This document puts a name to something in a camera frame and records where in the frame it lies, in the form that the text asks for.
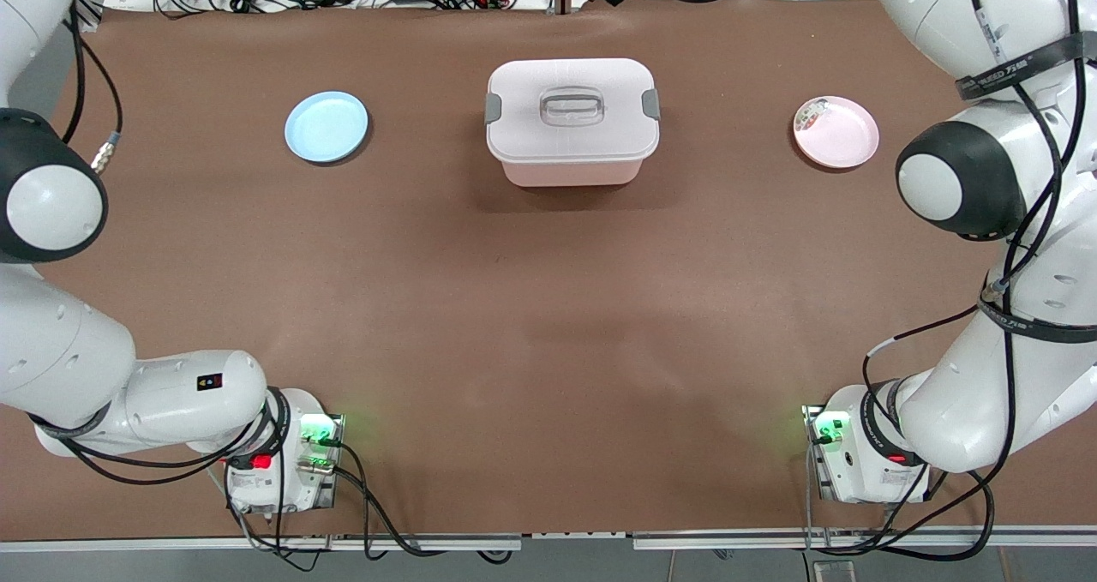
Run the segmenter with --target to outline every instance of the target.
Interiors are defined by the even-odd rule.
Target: white and pink food container
[[[517,186],[615,186],[659,144],[659,95],[634,59],[538,59],[488,82],[487,146]]]

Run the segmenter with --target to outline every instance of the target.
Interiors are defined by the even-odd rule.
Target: brown table
[[[110,222],[43,274],[128,326],[140,356],[247,349],[271,384],[346,413],[408,532],[802,526],[801,403],[857,381],[878,341],[970,305],[993,254],[896,194],[896,153],[961,105],[877,2],[111,12],[89,41],[125,101]],[[655,75],[663,139],[627,186],[521,191],[487,151],[491,70],[567,56]],[[282,125],[326,89],[373,125],[360,156],[315,167]],[[870,163],[798,157],[790,117],[816,94],[875,114]],[[113,123],[93,72],[89,95],[87,156]],[[890,349],[874,376],[931,366],[957,331]],[[1086,414],[1018,454],[998,522],[1097,523],[1077,506],[1097,500],[1095,436]],[[0,457],[3,540],[238,534],[204,477],[111,483],[46,454],[11,409]],[[355,532],[340,492],[287,532]]]

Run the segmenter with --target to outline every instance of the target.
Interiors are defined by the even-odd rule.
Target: white robotic arm
[[[982,0],[979,12],[972,0],[881,1],[907,38],[958,79],[1003,64],[1031,62],[1033,50],[1071,33],[1067,0]],[[1078,21],[1082,31],[1097,31],[1097,0],[1078,0]],[[1086,106],[1097,103],[1095,77],[1097,71],[1086,68]],[[1003,288],[996,282],[1005,276],[1010,242],[1019,246],[1019,261],[1044,222],[1047,207],[1019,232],[1055,168],[1043,128],[1062,152],[1075,127],[1073,61],[1027,79],[1024,88],[1034,109],[1011,88],[983,95],[929,128],[900,157],[901,195],[920,218],[968,238],[999,239],[1003,251],[987,274],[986,309],[975,312],[937,367],[878,387],[882,410],[864,386],[844,387],[816,419],[827,480],[838,500],[901,501],[917,477],[925,487],[928,477],[916,472],[921,463],[949,472],[994,464],[1006,444],[1010,407],[1016,452],[1097,401],[1097,341],[1038,340],[1024,328],[1011,335],[1013,406],[1007,395],[997,306]],[[1092,173],[1097,116],[1085,114],[1077,128],[1081,138],[1062,173],[1039,256],[1009,281],[1010,313],[1022,324],[1034,320],[1085,329],[1097,320],[1097,181]]]
[[[58,456],[88,464],[185,443],[207,466],[230,460],[240,511],[317,506],[337,453],[315,443],[333,425],[313,396],[268,390],[242,351],[137,361],[124,326],[33,270],[87,249],[106,221],[92,168],[43,117],[8,109],[12,82],[70,3],[0,0],[0,403],[26,411]]]

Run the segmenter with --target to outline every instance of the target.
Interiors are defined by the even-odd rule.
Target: pink plate
[[[871,114],[836,95],[804,102],[792,122],[792,134],[808,158],[830,168],[866,163],[880,146],[880,128]]]

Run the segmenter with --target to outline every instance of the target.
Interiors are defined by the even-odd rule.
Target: blue plate
[[[285,121],[285,144],[298,157],[329,163],[349,156],[365,138],[370,116],[358,98],[323,91],[302,100]]]

